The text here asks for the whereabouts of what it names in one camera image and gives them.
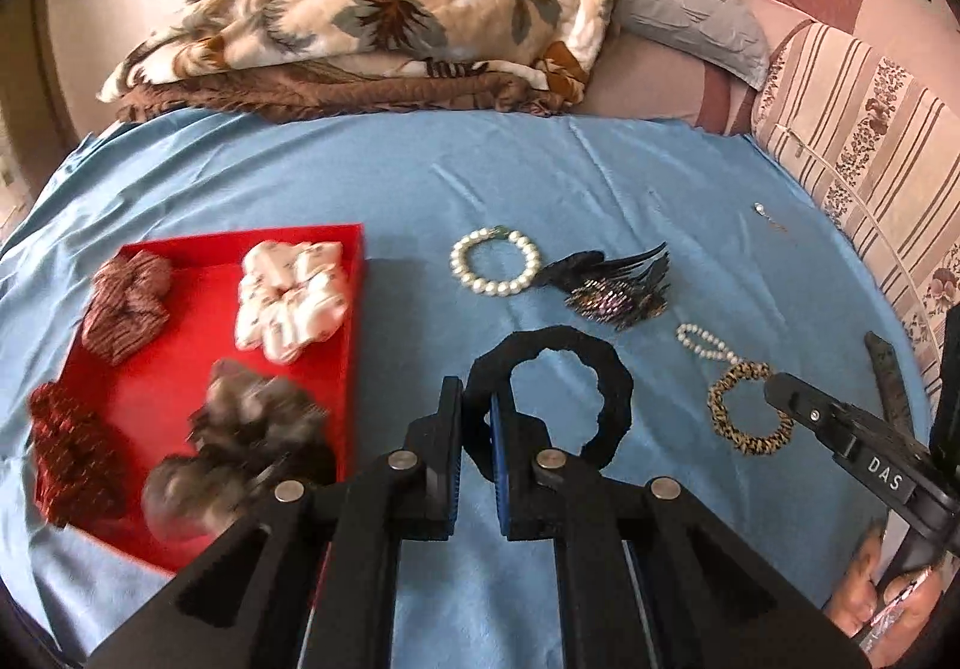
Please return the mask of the person's right hand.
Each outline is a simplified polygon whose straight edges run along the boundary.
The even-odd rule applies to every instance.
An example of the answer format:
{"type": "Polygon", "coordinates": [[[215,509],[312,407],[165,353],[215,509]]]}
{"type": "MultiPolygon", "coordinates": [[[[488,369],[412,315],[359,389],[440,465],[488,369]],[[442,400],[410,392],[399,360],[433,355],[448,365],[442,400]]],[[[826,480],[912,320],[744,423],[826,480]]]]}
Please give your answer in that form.
{"type": "Polygon", "coordinates": [[[823,607],[825,616],[850,638],[869,630],[878,612],[884,612],[889,625],[866,651],[872,667],[893,666],[907,654],[942,596],[939,568],[900,575],[884,591],[878,591],[874,577],[882,560],[883,543],[884,528],[874,523],[862,536],[843,578],[823,607]]]}

